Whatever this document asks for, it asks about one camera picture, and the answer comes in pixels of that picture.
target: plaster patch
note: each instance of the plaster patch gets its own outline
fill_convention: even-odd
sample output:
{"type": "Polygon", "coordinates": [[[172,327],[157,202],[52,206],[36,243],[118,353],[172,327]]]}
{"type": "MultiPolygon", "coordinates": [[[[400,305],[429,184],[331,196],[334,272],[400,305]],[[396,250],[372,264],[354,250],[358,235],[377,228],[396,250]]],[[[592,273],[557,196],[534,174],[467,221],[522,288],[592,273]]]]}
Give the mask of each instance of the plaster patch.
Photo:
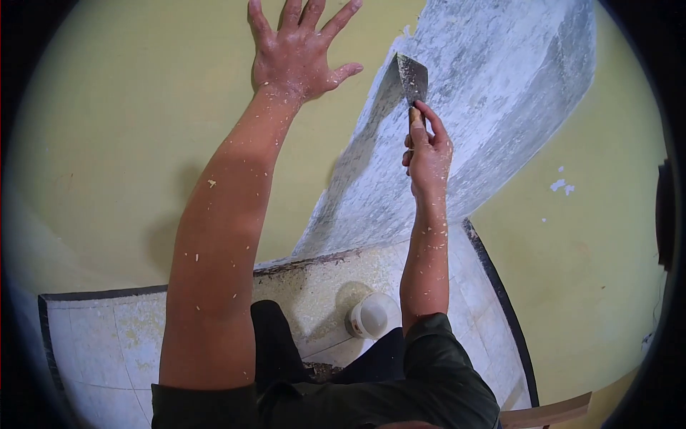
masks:
{"type": "Polygon", "coordinates": [[[555,183],[553,183],[552,185],[550,185],[550,189],[552,189],[553,192],[555,192],[558,189],[560,189],[562,186],[565,186],[565,185],[566,185],[565,180],[563,178],[561,178],[560,180],[558,180],[555,183]]]}
{"type": "Polygon", "coordinates": [[[401,165],[407,103],[393,61],[398,51],[427,66],[427,103],[455,143],[447,188],[453,224],[509,180],[590,87],[593,2],[505,1],[487,8],[480,0],[428,0],[415,34],[391,45],[292,257],[409,238],[415,204],[401,165]]]}

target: person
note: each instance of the person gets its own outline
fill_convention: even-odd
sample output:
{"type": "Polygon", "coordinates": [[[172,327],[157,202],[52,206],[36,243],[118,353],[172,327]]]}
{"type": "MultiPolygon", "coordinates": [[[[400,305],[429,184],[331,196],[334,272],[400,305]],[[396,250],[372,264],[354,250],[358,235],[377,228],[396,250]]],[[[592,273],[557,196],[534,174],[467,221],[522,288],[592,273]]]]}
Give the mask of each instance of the person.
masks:
{"type": "Polygon", "coordinates": [[[408,167],[416,217],[400,285],[402,330],[337,378],[309,379],[276,303],[251,307],[274,164],[303,103],[362,71],[327,64],[334,37],[362,6],[351,0],[321,30],[324,0],[286,0],[278,31],[259,0],[255,97],[200,175],[176,233],[153,428],[494,428],[499,407],[451,333],[446,185],[452,143],[424,103],[408,167]]]}

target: scraper blade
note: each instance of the scraper blade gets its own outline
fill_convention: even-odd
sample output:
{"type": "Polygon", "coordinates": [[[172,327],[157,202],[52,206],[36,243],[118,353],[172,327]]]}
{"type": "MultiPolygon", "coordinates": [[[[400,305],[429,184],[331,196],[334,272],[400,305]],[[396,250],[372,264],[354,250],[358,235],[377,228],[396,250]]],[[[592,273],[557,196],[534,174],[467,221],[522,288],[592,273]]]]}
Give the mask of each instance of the scraper blade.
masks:
{"type": "Polygon", "coordinates": [[[405,98],[410,106],[414,106],[416,100],[425,102],[427,88],[429,86],[429,71],[421,63],[409,56],[397,53],[398,71],[400,82],[403,85],[405,98]]]}

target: right hand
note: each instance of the right hand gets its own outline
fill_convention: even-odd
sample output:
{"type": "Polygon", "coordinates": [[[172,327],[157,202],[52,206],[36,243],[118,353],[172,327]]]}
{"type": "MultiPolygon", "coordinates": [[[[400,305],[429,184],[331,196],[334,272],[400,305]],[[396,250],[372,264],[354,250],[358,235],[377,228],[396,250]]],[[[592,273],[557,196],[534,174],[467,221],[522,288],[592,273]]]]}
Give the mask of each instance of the right hand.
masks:
{"type": "Polygon", "coordinates": [[[445,201],[450,163],[453,160],[453,143],[443,122],[426,103],[415,102],[414,106],[426,116],[436,135],[431,135],[421,121],[410,125],[405,138],[408,150],[403,154],[403,165],[408,167],[407,175],[412,177],[412,195],[419,203],[445,201]]]}

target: yellow wall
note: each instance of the yellow wall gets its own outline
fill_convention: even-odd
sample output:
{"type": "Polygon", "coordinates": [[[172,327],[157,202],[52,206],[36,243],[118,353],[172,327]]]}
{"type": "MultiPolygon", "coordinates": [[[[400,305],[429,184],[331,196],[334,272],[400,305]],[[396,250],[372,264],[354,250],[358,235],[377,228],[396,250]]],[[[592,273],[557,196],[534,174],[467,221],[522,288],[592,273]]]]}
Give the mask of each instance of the yellow wall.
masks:
{"type": "Polygon", "coordinates": [[[616,382],[593,392],[589,411],[585,416],[564,423],[550,426],[551,429],[600,429],[603,422],[617,408],[624,394],[636,378],[638,368],[634,369],[616,382]]]}
{"type": "Polygon", "coordinates": [[[595,9],[589,92],[471,216],[517,313],[541,404],[596,391],[639,365],[663,280],[654,232],[665,157],[657,104],[626,39],[595,9]],[[569,196],[550,189],[562,178],[575,187],[569,196]]]}
{"type": "MultiPolygon", "coordinates": [[[[284,0],[262,3],[276,27],[284,0]]],[[[329,1],[320,24],[344,3],[329,1]]],[[[32,76],[7,157],[4,254],[18,284],[59,293],[167,283],[188,195],[253,95],[246,4],[74,7],[32,76]]],[[[366,69],[295,119],[258,262],[293,251],[389,47],[425,4],[369,1],[331,45],[332,67],[358,61],[366,69]]]]}

